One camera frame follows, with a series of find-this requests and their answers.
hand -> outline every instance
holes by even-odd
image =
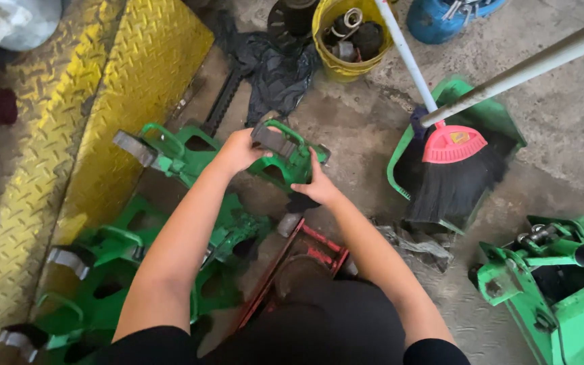
[[[251,132],[254,128],[247,128],[233,132],[226,140],[220,152],[215,156],[212,164],[233,177],[263,156],[272,156],[270,151],[252,148]]]
[[[310,162],[312,163],[312,182],[310,184],[292,184],[290,188],[296,192],[303,193],[319,204],[330,204],[341,195],[339,189],[333,185],[324,171],[321,171],[321,164],[317,159],[317,153],[312,147],[310,150]]]

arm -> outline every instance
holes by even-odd
[[[406,332],[405,346],[425,338],[440,338],[454,344],[445,321],[410,268],[395,249],[373,227],[321,171],[312,151],[312,183],[294,184],[292,189],[325,205],[335,216],[346,247],[360,275],[379,286],[391,300]]]
[[[231,134],[159,232],[132,281],[114,341],[142,329],[174,325],[190,333],[190,295],[231,178],[263,151],[251,128]]]

person's left hand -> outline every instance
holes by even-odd
[[[261,157],[271,157],[270,151],[252,148],[251,132],[253,129],[247,128],[233,132],[214,158],[214,165],[233,176],[246,170]]]

white plastic bag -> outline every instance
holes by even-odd
[[[60,0],[0,0],[0,46],[28,51],[48,39],[58,27]]]

yellow bucket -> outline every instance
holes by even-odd
[[[360,8],[363,13],[363,21],[373,20],[384,29],[384,43],[380,47],[380,54],[366,62],[344,62],[330,53],[324,45],[323,34],[326,28],[332,26],[337,16],[344,14],[351,8]],[[324,64],[326,74],[337,82],[355,81],[361,75],[372,70],[393,44],[389,29],[387,29],[374,0],[321,0],[312,19],[312,38],[315,40],[315,46]]]

